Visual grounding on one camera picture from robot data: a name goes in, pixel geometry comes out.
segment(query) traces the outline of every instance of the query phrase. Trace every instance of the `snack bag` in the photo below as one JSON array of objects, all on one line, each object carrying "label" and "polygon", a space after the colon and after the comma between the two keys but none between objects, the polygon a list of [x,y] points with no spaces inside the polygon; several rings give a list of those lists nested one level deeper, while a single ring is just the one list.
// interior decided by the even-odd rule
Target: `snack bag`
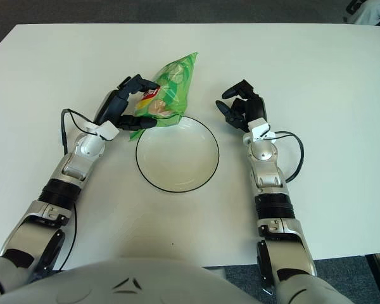
[{"label": "snack bag", "polygon": [[[197,53],[193,53],[165,65],[153,79],[160,88],[144,93],[135,105],[134,115],[156,118],[157,127],[178,124],[187,108],[187,93],[196,56]],[[135,131],[130,138],[135,139],[143,132]]]}]

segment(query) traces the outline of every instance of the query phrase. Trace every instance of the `floor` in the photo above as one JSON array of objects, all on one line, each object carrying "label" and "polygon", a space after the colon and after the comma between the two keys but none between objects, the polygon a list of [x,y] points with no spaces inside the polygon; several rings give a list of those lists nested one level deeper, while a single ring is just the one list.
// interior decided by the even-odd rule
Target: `floor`
[{"label": "floor", "polygon": [[[342,23],[349,0],[0,0],[0,42],[19,23]],[[315,262],[325,279],[354,303],[380,303],[363,256]],[[257,265],[226,267],[227,279],[264,303]]]}]

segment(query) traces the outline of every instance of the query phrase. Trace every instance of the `black cable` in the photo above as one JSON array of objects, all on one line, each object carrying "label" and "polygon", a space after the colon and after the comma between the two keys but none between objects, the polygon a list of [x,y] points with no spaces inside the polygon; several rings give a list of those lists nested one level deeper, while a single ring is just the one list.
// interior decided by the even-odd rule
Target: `black cable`
[{"label": "black cable", "polygon": [[62,113],[61,113],[61,136],[62,136],[62,146],[63,146],[63,154],[64,155],[68,154],[68,140],[67,140],[67,135],[66,135],[66,130],[65,130],[65,114],[66,113],[70,114],[70,117],[72,118],[73,123],[75,124],[76,128],[78,128],[80,131],[82,131],[83,133],[86,133],[86,134],[97,135],[96,133],[90,133],[88,131],[82,130],[77,125],[75,118],[73,117],[72,113],[83,118],[86,122],[92,122],[91,120],[89,120],[87,117],[80,114],[79,112],[73,111],[71,109],[63,109]]},{"label": "black cable", "polygon": [[264,132],[260,137],[263,137],[264,135],[266,135],[267,133],[269,133],[270,129],[272,128],[271,125],[269,125],[269,128],[267,129],[266,132]]},{"label": "black cable", "polygon": [[103,137],[103,136],[101,136],[100,135],[100,138],[102,139],[102,140],[104,140],[104,141],[112,141],[113,139],[107,139],[107,138],[105,138],[105,137]]},{"label": "black cable", "polygon": [[73,246],[75,245],[75,241],[76,241],[76,235],[77,235],[77,212],[76,212],[76,204],[73,204],[73,211],[74,211],[74,214],[75,214],[75,232],[73,233],[72,245],[70,245],[70,249],[69,249],[68,255],[66,256],[65,261],[63,261],[63,264],[62,264],[61,267],[59,268],[58,272],[61,272],[61,271],[62,271],[63,266],[65,266],[66,262],[68,261],[69,256],[70,256],[70,254],[72,253],[72,249],[73,249]]},{"label": "black cable", "polygon": [[275,133],[276,134],[287,134],[287,135],[279,136],[279,137],[275,137],[275,138],[265,138],[265,140],[271,141],[272,139],[280,139],[280,138],[285,138],[285,137],[293,136],[297,140],[298,145],[300,146],[300,161],[298,162],[297,168],[293,172],[293,174],[291,174],[286,179],[286,182],[291,182],[293,179],[295,179],[297,177],[297,175],[300,173],[300,170],[301,170],[301,168],[303,166],[303,162],[304,162],[304,145],[303,145],[303,142],[301,141],[301,139],[296,134],[294,134],[294,133],[291,133],[291,132],[288,132],[288,131],[277,131]]}]

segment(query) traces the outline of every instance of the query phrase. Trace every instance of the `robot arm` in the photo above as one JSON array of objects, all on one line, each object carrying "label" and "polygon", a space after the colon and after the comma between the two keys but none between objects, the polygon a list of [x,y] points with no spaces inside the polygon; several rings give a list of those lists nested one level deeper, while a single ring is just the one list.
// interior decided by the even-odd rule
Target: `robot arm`
[{"label": "robot arm", "polygon": [[246,132],[251,166],[250,181],[258,214],[258,263],[262,286],[276,291],[279,303],[351,303],[332,286],[316,277],[315,265],[300,221],[295,218],[286,179],[277,166],[276,135],[270,131],[263,99],[243,80],[222,97],[239,95],[231,108],[217,101],[225,120]]},{"label": "robot arm", "polygon": [[94,123],[84,123],[87,131],[76,138],[74,150],[61,159],[39,199],[31,203],[3,245],[0,295],[53,269],[65,239],[61,228],[67,225],[96,160],[103,155],[105,141],[113,140],[118,128],[135,130],[156,125],[152,118],[122,116],[129,94],[157,87],[140,75],[128,77],[105,99]]}]

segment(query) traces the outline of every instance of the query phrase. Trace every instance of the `bag of chips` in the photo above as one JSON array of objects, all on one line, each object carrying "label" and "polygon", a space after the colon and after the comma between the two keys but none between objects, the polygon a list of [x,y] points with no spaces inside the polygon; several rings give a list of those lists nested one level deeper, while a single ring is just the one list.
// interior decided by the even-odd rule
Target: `bag of chips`
[{"label": "bag of chips", "polygon": [[[144,93],[135,105],[134,115],[157,119],[157,127],[178,124],[187,108],[187,94],[197,54],[190,54],[165,65],[153,79],[160,88]],[[130,138],[138,138],[143,132],[144,130],[135,131]]]}]

